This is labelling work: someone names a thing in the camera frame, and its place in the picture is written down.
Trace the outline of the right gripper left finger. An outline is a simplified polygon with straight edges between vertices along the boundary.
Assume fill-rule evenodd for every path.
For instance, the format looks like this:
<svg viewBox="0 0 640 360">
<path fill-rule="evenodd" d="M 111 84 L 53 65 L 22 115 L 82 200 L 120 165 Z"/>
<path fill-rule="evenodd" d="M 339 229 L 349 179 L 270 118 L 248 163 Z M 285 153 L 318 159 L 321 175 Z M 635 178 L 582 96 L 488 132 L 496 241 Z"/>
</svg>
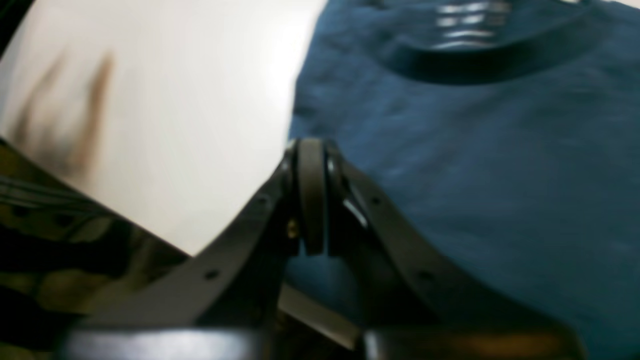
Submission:
<svg viewBox="0 0 640 360">
<path fill-rule="evenodd" d="M 71 330 L 60 360 L 274 360 L 277 304 L 300 250 L 298 145 L 199 255 Z"/>
</svg>

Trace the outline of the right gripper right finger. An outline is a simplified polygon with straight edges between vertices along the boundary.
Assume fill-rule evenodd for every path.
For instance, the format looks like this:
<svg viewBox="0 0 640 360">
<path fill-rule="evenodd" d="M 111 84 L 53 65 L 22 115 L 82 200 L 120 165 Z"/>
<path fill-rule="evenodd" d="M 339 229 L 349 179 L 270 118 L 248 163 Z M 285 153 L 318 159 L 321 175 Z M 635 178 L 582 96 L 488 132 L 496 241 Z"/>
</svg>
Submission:
<svg viewBox="0 0 640 360">
<path fill-rule="evenodd" d="M 585 359 L 573 330 L 443 255 L 333 143 L 299 141 L 299 200 L 307 253 L 354 276 L 364 360 Z"/>
</svg>

